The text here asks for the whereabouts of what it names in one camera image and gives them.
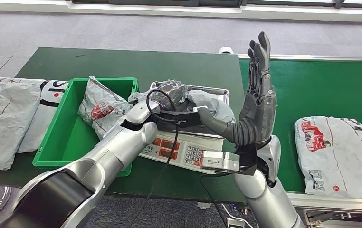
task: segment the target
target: black power cord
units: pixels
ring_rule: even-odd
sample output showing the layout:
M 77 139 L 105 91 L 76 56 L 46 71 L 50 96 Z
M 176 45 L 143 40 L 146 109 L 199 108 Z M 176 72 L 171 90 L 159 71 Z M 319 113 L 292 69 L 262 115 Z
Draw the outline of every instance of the black power cord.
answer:
M 213 205 L 215 205 L 216 207 L 216 210 L 218 211 L 220 217 L 221 217 L 221 220 L 223 221 L 224 223 L 224 226 L 226 228 L 228 228 L 227 226 L 227 222 L 226 222 L 226 219 L 223 217 L 223 215 L 221 214 L 221 211 L 218 207 L 218 205 L 216 204 L 214 198 L 212 197 L 212 195 L 209 193 L 208 189 L 206 188 L 206 186 L 203 184 L 203 181 L 202 179 L 203 178 L 206 178 L 206 177 L 224 177 L 224 176 L 227 176 L 227 175 L 230 175 L 230 173 L 219 173 L 219 174 L 203 174 L 200 176 L 199 180 L 200 180 L 200 184 L 202 185 L 202 187 L 204 188 L 204 190 L 206 191 L 206 193 L 208 194 L 210 200 L 212 201 Z
M 150 108 L 149 106 L 149 98 L 150 98 L 150 95 L 153 93 L 153 92 L 159 92 L 159 93 L 162 93 L 164 94 L 170 101 L 171 103 L 171 106 L 173 108 L 173 110 L 175 111 L 175 105 L 174 105 L 174 102 L 171 100 L 170 96 L 168 96 L 167 93 L 165 93 L 164 91 L 162 90 L 159 90 L 159 89 L 154 89 L 154 90 L 151 90 L 147 96 L 146 96 L 146 105 L 147 105 L 147 109 L 149 110 L 150 114 L 157 118 L 157 119 L 160 119 L 162 121 L 166 121 L 166 122 L 172 122 L 174 123 L 175 120 L 170 120 L 170 119 L 165 119 L 165 118 L 162 118 L 160 116 L 158 116 L 156 113 L 154 113 L 152 111 L 152 109 Z M 153 184 L 152 188 L 150 189 L 150 192 L 149 194 L 147 195 L 146 199 L 143 201 L 141 207 L 139 208 L 138 210 L 138 213 L 136 213 L 136 215 L 133 217 L 132 221 L 128 224 L 127 228 L 130 228 L 132 226 L 132 224 L 135 222 L 135 220 L 138 218 L 139 214 L 142 212 L 142 209 L 144 208 L 144 206 L 146 205 L 147 201 L 149 200 L 149 198 L 152 196 L 153 194 L 153 191 L 154 191 L 154 188 L 156 187 L 156 185 L 160 182 L 160 179 L 162 178 L 164 172 L 166 171 L 166 168 L 169 166 L 169 163 L 170 163 L 170 160 L 172 158 L 172 155 L 174 154 L 174 150 L 175 150 L 175 147 L 176 147 L 176 144 L 177 144 L 177 139 L 178 139 L 178 125 L 176 124 L 175 125 L 175 137 L 174 137 L 174 144 L 172 145 L 172 149 L 171 149 L 171 152 L 170 152 L 170 155 L 167 159 L 167 162 L 166 164 L 164 165 L 164 167 L 162 168 L 162 171 L 160 172 L 159 174 L 159 177 L 157 178 L 156 182 Z

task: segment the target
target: metal tray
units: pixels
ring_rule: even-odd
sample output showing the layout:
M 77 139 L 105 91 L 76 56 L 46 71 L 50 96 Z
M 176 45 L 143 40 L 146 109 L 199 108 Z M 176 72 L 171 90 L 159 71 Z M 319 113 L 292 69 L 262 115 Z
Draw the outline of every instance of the metal tray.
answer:
M 155 89 L 159 87 L 159 85 L 162 82 L 153 82 L 150 85 L 150 89 Z M 223 101 L 227 105 L 229 105 L 230 102 L 230 91 L 227 89 L 219 89 L 219 88 L 211 88 L 211 87 L 204 87 L 204 86 L 197 86 L 197 85 L 188 85 L 191 90 L 192 89 L 198 89 L 205 91 L 209 94 L 215 95 L 219 100 Z M 174 132 L 175 127 L 168 123 L 159 122 L 157 124 L 157 127 L 160 131 L 167 131 L 167 132 Z M 179 133 L 182 134 L 190 134 L 190 135 L 196 135 L 196 136 L 204 136 L 204 137 L 210 137 L 210 138 L 217 138 L 217 139 L 223 139 L 220 135 L 216 134 L 212 130 L 209 130 L 205 126 L 195 126 L 195 127 L 187 127 L 187 128 L 180 128 Z

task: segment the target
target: green crate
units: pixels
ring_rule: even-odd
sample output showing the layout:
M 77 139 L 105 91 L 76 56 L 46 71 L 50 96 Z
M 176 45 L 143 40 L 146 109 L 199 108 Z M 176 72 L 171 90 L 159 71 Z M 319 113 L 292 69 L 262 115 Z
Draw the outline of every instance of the green crate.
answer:
M 138 80 L 134 77 L 98 78 L 97 80 L 125 100 L 131 93 L 138 91 Z M 34 166 L 41 169 L 62 167 L 88 153 L 100 141 L 94 129 L 77 115 L 77 110 L 85 95 L 87 81 L 88 78 L 70 80 L 34 157 Z M 131 168 L 132 164 L 118 176 L 128 176 Z

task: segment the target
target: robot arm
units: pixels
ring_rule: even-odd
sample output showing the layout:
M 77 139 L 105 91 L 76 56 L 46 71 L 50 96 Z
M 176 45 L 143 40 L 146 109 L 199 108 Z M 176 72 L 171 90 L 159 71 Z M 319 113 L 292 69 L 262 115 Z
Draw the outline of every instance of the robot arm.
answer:
M 160 112 L 157 102 L 149 104 Z M 157 126 L 149 116 L 146 103 L 138 103 L 85 156 L 32 179 L 0 228 L 84 227 L 117 174 L 155 139 Z
M 264 32 L 258 38 L 248 50 L 249 85 L 240 121 L 228 124 L 206 108 L 198 109 L 203 125 L 237 145 L 236 154 L 205 152 L 202 168 L 233 173 L 260 228 L 304 228 L 277 178 L 281 149 L 279 139 L 271 135 L 276 94 L 269 73 L 270 43 Z

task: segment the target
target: gray carpet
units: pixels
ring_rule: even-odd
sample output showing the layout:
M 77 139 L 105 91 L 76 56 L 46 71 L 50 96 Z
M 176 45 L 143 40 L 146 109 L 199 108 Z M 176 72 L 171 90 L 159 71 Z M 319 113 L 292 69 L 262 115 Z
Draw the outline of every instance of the gray carpet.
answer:
M 230 46 L 245 53 L 262 30 L 272 54 L 362 57 L 360 23 L 0 12 L 0 76 L 14 77 L 38 47 L 216 53 Z M 105 196 L 87 227 L 125 227 L 141 201 Z M 254 225 L 252 215 L 246 218 Z M 201 210 L 196 202 L 152 199 L 133 227 L 216 228 L 222 223 L 213 206 Z

